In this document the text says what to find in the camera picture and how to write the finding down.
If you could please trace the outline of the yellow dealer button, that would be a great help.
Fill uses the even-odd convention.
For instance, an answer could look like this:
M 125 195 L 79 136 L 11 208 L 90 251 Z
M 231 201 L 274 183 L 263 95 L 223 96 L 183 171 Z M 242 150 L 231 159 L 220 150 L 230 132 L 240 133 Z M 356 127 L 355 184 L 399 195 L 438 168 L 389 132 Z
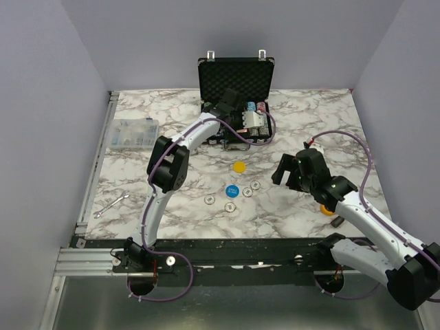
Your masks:
M 244 173 L 246 170 L 246 165 L 244 162 L 235 162 L 232 168 L 236 173 Z

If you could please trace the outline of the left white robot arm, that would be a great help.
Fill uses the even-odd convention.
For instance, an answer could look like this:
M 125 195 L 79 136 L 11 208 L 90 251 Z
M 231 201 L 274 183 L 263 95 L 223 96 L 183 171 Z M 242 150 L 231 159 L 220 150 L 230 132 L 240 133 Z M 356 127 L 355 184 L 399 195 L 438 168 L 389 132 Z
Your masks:
M 156 140 L 146 170 L 148 190 L 142 215 L 135 232 L 124 243 L 124 254 L 135 270 L 143 272 L 152 265 L 151 247 L 157 240 L 167 203 L 186 180 L 190 153 L 218 132 L 241 101 L 238 92 L 226 89 L 220 100 L 206 107 L 188 128 Z

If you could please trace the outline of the blue round button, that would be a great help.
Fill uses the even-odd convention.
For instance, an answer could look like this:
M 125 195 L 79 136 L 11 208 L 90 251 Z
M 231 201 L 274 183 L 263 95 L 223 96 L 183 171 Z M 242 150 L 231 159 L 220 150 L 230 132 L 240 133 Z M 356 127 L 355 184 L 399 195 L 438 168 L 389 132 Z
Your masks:
M 229 185 L 225 189 L 225 194 L 228 198 L 236 198 L 239 196 L 240 189 L 236 185 Z

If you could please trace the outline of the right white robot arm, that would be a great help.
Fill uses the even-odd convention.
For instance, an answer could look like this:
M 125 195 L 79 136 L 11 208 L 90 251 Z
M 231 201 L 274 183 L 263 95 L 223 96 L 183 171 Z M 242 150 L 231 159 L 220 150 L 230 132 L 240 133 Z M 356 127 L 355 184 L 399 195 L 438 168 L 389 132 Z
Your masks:
M 353 182 L 330 173 L 320 151 L 306 148 L 296 155 L 283 154 L 273 183 L 281 184 L 285 173 L 289 189 L 311 195 L 377 248 L 373 251 L 332 234 L 316 252 L 319 266 L 330 270 L 340 264 L 355 269 L 385 286 L 399 305 L 411 311 L 439 291 L 439 244 L 427 245 L 385 217 Z

